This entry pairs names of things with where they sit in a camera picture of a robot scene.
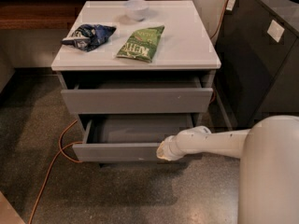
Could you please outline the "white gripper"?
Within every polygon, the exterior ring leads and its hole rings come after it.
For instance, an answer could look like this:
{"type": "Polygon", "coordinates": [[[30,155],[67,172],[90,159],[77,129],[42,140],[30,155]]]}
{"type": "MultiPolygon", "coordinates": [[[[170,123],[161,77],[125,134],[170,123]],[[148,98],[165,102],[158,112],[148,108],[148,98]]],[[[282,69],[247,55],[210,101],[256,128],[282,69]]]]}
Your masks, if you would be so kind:
{"type": "Polygon", "coordinates": [[[163,140],[156,150],[158,159],[167,161],[177,161],[186,155],[177,144],[177,138],[171,135],[163,140]]]}

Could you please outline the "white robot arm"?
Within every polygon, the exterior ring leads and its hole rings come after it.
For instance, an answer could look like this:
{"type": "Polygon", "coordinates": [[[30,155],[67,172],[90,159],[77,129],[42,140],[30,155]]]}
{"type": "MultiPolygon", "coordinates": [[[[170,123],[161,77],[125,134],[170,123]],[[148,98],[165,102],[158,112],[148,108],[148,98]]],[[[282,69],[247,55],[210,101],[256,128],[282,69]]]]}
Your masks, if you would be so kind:
{"type": "Polygon", "coordinates": [[[194,127],[165,138],[156,155],[177,161],[204,152],[240,159],[238,224],[299,224],[298,117],[272,116],[224,133],[194,127]]]}

